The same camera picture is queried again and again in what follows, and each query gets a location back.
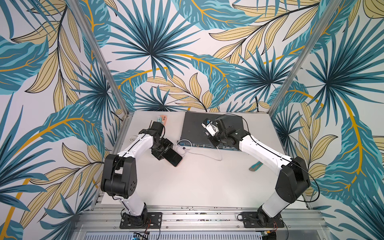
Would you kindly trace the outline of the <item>black smartphone pink case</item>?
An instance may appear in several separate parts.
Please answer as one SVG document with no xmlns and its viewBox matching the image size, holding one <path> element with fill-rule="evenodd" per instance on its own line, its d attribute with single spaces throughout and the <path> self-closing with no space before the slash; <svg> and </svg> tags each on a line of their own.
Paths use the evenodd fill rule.
<svg viewBox="0 0 384 240">
<path fill-rule="evenodd" d="M 174 167 L 177 167 L 179 163 L 182 161 L 183 157 L 178 154 L 172 148 L 168 148 L 166 151 L 162 153 L 164 159 L 166 159 L 169 163 L 171 163 Z"/>
</svg>

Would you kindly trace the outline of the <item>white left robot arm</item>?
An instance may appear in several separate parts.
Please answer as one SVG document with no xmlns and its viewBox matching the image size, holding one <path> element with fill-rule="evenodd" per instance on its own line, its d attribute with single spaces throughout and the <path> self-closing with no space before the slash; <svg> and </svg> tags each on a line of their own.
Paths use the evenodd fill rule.
<svg viewBox="0 0 384 240">
<path fill-rule="evenodd" d="M 183 157 L 174 149 L 174 144 L 164 137 L 165 126 L 153 122 L 150 128 L 139 132 L 138 137 L 125 150 L 116 155 L 108 155 L 104 162 L 101 190 L 118 200 L 126 212 L 133 217 L 143 217 L 146 204 L 136 193 L 138 184 L 137 163 L 143 153 L 151 150 L 157 160 L 167 160 L 177 167 Z"/>
</svg>

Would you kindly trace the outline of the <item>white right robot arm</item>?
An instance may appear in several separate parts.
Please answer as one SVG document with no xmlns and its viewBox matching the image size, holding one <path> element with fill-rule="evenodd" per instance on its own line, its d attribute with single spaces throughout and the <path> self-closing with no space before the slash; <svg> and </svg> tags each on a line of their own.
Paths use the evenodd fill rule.
<svg viewBox="0 0 384 240">
<path fill-rule="evenodd" d="M 258 220 L 268 222 L 294 203 L 311 185 L 305 160 L 291 158 L 263 144 L 245 129 L 226 127 L 222 118 L 205 119 L 202 127 L 214 147 L 226 147 L 247 153 L 273 171 L 278 177 L 275 191 L 258 209 Z"/>
</svg>

